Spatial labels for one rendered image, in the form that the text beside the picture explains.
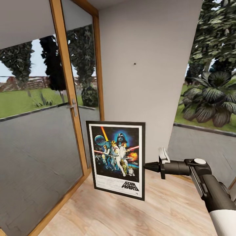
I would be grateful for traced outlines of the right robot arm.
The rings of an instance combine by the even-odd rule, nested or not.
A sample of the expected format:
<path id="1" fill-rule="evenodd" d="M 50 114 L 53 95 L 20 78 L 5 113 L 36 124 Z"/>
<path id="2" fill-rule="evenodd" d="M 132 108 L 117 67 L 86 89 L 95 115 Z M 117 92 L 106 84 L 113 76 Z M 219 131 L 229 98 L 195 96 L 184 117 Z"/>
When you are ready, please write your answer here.
<path id="1" fill-rule="evenodd" d="M 205 201 L 218 236 L 236 236 L 236 205 L 232 202 L 229 190 L 212 175 L 210 166 L 200 158 L 184 161 L 170 160 L 164 147 L 159 149 L 159 162 L 146 163 L 145 169 L 165 174 L 191 176 L 194 185 Z"/>

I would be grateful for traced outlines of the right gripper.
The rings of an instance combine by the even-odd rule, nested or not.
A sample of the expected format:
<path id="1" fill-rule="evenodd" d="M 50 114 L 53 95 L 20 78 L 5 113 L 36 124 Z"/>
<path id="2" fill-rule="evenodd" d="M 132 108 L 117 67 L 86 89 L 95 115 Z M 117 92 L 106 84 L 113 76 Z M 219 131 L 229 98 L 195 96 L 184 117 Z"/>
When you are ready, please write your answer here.
<path id="1" fill-rule="evenodd" d="M 170 163 L 162 163 L 161 158 L 159 157 L 159 162 L 150 162 L 146 163 L 145 166 L 143 166 L 145 169 L 154 171 L 154 172 L 160 172 L 161 179 L 165 179 L 165 174 L 170 175 L 179 175 L 180 169 L 178 165 L 178 161 L 170 160 Z"/>

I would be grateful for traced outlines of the poster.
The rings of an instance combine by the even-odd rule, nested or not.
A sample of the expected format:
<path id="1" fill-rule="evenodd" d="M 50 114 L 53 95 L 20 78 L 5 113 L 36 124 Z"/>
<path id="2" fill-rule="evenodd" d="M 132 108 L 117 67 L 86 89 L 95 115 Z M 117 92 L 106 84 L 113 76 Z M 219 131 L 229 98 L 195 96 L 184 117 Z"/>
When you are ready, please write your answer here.
<path id="1" fill-rule="evenodd" d="M 145 201 L 146 123 L 86 121 L 94 189 Z"/>

